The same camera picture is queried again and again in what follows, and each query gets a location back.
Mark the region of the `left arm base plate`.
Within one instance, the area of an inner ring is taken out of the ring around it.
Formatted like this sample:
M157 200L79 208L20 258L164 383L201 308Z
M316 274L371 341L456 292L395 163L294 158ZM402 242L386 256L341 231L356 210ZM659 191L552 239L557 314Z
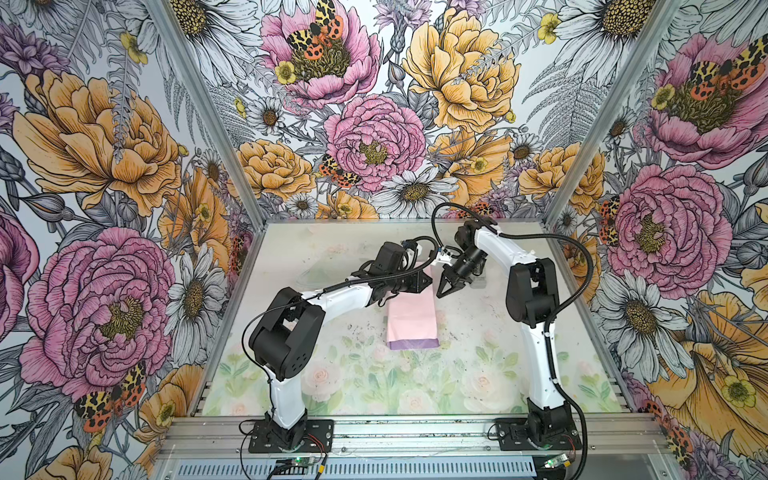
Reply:
M331 419L300 420L284 429L268 419L257 420L249 434L251 454L329 453L335 422Z

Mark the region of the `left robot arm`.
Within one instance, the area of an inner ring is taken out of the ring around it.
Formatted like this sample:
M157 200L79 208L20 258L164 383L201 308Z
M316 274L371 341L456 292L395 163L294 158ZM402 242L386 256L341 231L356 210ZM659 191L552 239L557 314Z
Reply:
M308 410L301 390L301 372L309 364L325 321L344 314L382 306L403 294L420 294L432 278L420 269L402 273L362 273L314 291L280 289L243 344L252 362L267 376L270 407L256 422L252 453L268 448L296 451L310 437Z

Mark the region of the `purple wrapping paper sheet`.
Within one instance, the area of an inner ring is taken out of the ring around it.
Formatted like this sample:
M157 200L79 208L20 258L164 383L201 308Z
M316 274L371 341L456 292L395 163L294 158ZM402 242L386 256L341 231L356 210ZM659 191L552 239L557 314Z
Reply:
M433 349L439 346L435 293L431 268L420 293L399 293L387 302L386 343L390 350Z

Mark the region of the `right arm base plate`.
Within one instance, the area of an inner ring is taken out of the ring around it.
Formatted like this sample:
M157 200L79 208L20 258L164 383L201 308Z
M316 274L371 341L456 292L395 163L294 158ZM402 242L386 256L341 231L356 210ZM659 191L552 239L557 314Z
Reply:
M575 452L582 447L582 437L578 430L546 431L543 425L531 423L527 418L498 418L487 436L497 441L502 451Z

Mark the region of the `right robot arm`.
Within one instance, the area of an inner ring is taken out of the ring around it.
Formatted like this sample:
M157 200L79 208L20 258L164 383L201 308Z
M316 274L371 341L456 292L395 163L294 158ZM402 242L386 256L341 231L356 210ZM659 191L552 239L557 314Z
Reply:
M564 441L575 447L586 443L586 422L578 405L565 393L559 379L554 345L554 320L560 303L554 262L520 247L513 235L465 221L454 236L460 254L442 266L436 296L452 295L480 274L487 260L507 273L504 304L521 329L531 367L524 423L509 427L511 439L529 441L536 448Z

